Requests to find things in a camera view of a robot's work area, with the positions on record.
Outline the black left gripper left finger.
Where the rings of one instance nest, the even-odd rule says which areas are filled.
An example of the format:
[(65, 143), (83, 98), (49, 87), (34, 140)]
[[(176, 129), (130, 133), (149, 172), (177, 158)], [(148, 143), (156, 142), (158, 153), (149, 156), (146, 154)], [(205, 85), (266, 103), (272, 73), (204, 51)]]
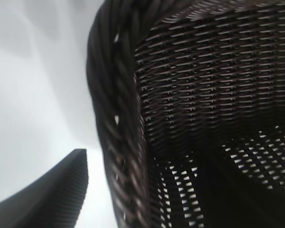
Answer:
[(73, 228), (87, 186), (86, 149), (75, 149), (39, 179), (0, 202), (0, 228)]

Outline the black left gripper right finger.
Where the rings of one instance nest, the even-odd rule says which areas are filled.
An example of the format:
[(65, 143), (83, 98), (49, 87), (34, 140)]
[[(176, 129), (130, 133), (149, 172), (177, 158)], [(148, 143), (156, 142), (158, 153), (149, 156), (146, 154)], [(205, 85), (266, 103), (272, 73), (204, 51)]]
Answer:
[(266, 189), (212, 154), (203, 155), (203, 169), (216, 224), (226, 228), (285, 228), (285, 195)]

